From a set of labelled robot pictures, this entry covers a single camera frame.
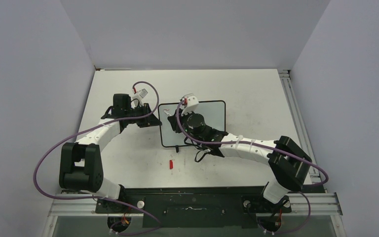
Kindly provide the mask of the white marker pen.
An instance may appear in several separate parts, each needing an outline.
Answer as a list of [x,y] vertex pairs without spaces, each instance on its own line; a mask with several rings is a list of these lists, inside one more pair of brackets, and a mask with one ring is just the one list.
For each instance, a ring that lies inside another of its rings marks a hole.
[[167,112],[166,110],[163,111],[168,117],[172,116],[169,112]]

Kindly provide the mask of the small black-framed whiteboard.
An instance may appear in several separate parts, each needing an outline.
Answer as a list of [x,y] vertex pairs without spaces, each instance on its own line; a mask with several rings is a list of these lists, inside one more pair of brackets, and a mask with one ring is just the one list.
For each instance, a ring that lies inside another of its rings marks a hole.
[[[177,148],[185,145],[185,135],[175,133],[171,129],[171,125],[167,119],[167,115],[163,112],[166,110],[170,114],[174,114],[177,103],[163,103],[158,107],[158,118],[162,122],[160,126],[161,144],[165,148]],[[217,130],[224,131],[226,129],[226,104],[223,100],[201,101],[195,110],[196,113],[203,115],[205,123]]]

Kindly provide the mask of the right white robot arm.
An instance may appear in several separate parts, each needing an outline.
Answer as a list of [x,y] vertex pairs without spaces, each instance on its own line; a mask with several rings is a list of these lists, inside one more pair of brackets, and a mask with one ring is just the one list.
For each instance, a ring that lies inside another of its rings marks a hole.
[[185,141],[204,154],[222,158],[236,157],[268,165],[274,177],[266,184],[259,198],[260,207],[273,211],[288,192],[300,192],[308,177],[309,155],[290,137],[277,140],[256,140],[220,131],[206,125],[201,114],[191,113],[176,119],[164,111],[176,133],[186,132]]

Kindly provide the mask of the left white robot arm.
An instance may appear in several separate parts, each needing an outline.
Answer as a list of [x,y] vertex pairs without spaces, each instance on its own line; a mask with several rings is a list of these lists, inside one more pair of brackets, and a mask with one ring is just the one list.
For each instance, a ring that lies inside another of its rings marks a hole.
[[114,94],[113,105],[101,117],[99,127],[62,146],[60,187],[109,198],[109,208],[116,213],[123,212],[127,207],[127,198],[121,195],[124,187],[104,177],[101,152],[129,124],[144,128],[162,123],[140,96]]

